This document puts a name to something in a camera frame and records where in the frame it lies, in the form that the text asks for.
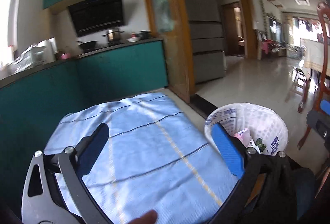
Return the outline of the left hand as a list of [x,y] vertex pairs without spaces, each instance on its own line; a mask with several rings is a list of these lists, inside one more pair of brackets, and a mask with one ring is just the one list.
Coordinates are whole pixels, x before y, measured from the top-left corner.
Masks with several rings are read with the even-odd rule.
[[158,214],[155,210],[150,210],[142,216],[131,220],[128,224],[155,224]]

